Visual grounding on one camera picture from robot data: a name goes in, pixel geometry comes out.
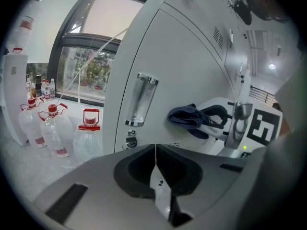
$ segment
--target ceiling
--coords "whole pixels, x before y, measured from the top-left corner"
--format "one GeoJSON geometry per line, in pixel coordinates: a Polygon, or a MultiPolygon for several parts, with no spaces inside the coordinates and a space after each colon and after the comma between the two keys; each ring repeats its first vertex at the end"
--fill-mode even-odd
{"type": "Polygon", "coordinates": [[[252,24],[243,23],[243,28],[250,45],[248,63],[252,75],[262,74],[287,81],[301,65],[302,58],[302,52],[296,47],[299,32],[295,24],[292,21],[263,21],[252,12],[252,24]],[[269,69],[269,64],[274,64],[276,69],[269,69]]]}

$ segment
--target red handle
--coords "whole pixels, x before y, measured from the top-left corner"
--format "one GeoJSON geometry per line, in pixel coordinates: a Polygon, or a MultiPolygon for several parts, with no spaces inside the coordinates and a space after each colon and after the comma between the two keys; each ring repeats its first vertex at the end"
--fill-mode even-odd
{"type": "Polygon", "coordinates": [[[45,112],[39,112],[37,114],[38,114],[38,116],[40,117],[41,120],[45,121],[46,119],[41,116],[41,113],[45,113],[45,112]]]}
{"type": "Polygon", "coordinates": [[[25,109],[25,108],[22,108],[23,105],[28,106],[27,104],[21,104],[21,105],[19,105],[19,106],[20,106],[20,109],[21,109],[22,111],[25,109]]]}
{"type": "Polygon", "coordinates": [[[100,113],[100,110],[99,109],[92,109],[92,108],[85,108],[84,110],[83,110],[83,123],[84,123],[84,115],[85,115],[85,112],[92,112],[92,113],[98,113],[98,120],[97,120],[97,122],[96,122],[96,124],[98,124],[99,123],[99,113],[100,113]]]}
{"type": "Polygon", "coordinates": [[[68,109],[67,105],[64,105],[63,103],[60,103],[58,105],[61,105],[61,106],[65,107],[66,109],[68,109]]]}
{"type": "Polygon", "coordinates": [[[39,98],[35,101],[35,103],[38,101],[38,100],[41,100],[42,102],[44,102],[43,98],[39,98]]]}

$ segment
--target red bottle cap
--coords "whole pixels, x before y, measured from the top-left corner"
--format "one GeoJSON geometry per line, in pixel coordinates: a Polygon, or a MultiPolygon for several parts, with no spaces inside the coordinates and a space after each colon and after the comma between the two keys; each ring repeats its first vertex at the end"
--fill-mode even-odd
{"type": "Polygon", "coordinates": [[[30,99],[28,99],[28,104],[29,105],[33,105],[35,103],[35,98],[30,98],[30,99]]]}
{"type": "Polygon", "coordinates": [[[86,117],[85,118],[85,123],[87,125],[93,125],[96,123],[96,117],[86,117]]]}
{"type": "Polygon", "coordinates": [[[51,104],[51,105],[49,105],[48,110],[49,110],[50,113],[54,113],[54,112],[56,112],[58,109],[57,109],[57,106],[56,106],[56,105],[51,104]]]}
{"type": "Polygon", "coordinates": [[[22,50],[23,50],[22,48],[14,48],[14,49],[13,49],[13,52],[14,52],[14,51],[18,51],[18,53],[20,53],[22,50]]]}

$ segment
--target vent grille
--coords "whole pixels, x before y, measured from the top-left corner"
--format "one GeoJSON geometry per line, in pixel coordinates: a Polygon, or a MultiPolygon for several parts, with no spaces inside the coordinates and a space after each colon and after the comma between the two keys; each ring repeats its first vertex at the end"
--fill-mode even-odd
{"type": "Polygon", "coordinates": [[[182,146],[182,142],[178,142],[178,143],[171,143],[170,145],[176,148],[180,148],[182,146]]]}
{"type": "Polygon", "coordinates": [[[216,28],[216,26],[214,27],[214,33],[213,33],[213,37],[216,40],[217,44],[219,45],[220,48],[223,48],[223,37],[220,34],[219,30],[216,28]]]}
{"type": "Polygon", "coordinates": [[[216,40],[216,42],[219,41],[219,34],[220,34],[219,30],[215,27],[213,37],[216,40]]]}
{"type": "Polygon", "coordinates": [[[222,35],[220,34],[220,37],[219,37],[219,47],[220,48],[223,48],[223,37],[222,37],[222,35]]]}

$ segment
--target lock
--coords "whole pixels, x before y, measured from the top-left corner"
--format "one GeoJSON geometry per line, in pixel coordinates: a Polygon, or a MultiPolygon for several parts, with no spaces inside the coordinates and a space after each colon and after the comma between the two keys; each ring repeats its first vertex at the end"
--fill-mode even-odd
{"type": "Polygon", "coordinates": [[[138,145],[138,141],[136,140],[135,137],[127,137],[126,138],[126,145],[129,148],[134,148],[138,145]]]}

